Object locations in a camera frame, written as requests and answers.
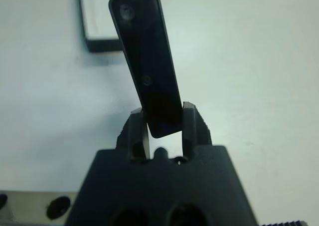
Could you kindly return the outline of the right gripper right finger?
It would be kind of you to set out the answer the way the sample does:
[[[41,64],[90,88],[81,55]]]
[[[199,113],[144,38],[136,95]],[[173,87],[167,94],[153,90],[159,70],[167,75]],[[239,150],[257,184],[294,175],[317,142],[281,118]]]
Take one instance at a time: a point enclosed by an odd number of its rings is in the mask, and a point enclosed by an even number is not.
[[[185,101],[182,109],[182,152],[187,159],[194,157],[194,148],[200,145],[212,145],[208,126],[197,107]]]

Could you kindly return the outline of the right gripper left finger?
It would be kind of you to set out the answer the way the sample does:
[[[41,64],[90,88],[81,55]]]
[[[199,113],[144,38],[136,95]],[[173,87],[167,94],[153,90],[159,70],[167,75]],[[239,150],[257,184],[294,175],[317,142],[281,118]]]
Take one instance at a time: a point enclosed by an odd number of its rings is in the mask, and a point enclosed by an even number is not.
[[[132,162],[144,162],[150,159],[148,127],[142,108],[130,113],[117,137],[117,149],[125,150]]]

